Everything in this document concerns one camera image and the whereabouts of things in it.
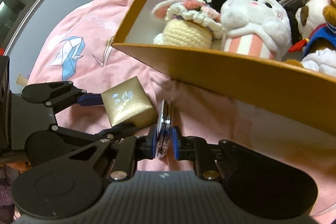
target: pink fabric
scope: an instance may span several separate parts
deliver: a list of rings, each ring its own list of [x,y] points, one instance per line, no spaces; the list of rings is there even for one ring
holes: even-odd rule
[[[319,186],[312,215],[332,205],[336,201],[336,138],[263,109],[174,81],[106,45],[132,1],[93,0],[67,15],[47,38],[29,84],[71,80],[88,92],[101,93],[138,76],[155,107],[163,98],[172,101],[174,125],[180,126],[184,135],[201,136],[209,143],[230,139],[296,166],[309,173]],[[59,113],[57,119],[63,127],[87,133],[110,127],[103,106],[74,105]],[[145,128],[137,134],[147,131]],[[190,162],[176,162],[171,149],[163,159],[143,160],[138,167],[192,168]],[[316,219],[327,224],[334,218],[336,213],[330,212]]]

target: metal screw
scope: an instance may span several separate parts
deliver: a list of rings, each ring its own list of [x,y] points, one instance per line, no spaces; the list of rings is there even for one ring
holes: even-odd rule
[[[216,170],[208,170],[202,173],[203,178],[207,180],[216,180],[219,178],[219,172]]]
[[[114,171],[110,174],[111,179],[123,180],[127,177],[127,173],[124,171]]]

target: cream knitted body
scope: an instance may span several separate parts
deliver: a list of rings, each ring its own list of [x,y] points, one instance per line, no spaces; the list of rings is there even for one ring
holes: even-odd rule
[[[194,22],[172,19],[163,30],[163,44],[182,47],[210,48],[212,34]]]

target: plush toy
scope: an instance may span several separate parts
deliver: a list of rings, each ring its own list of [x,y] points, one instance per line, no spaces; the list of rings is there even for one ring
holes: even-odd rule
[[[222,50],[281,60],[291,46],[291,27],[276,0],[211,0],[225,29]]]
[[[213,39],[221,39],[220,14],[208,3],[211,0],[167,0],[152,11],[167,24],[154,38],[156,45],[210,48]]]
[[[304,38],[289,51],[303,50],[303,59],[286,63],[336,76],[336,3],[309,0],[296,12],[299,31]]]

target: bunny ear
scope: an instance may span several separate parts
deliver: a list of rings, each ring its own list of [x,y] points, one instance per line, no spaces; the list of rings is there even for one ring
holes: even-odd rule
[[[163,1],[159,4],[157,4],[153,11],[152,14],[157,17],[157,18],[161,18],[164,19],[167,13],[168,8],[173,5],[174,3],[178,3],[178,2],[183,2],[185,0],[166,0]]]

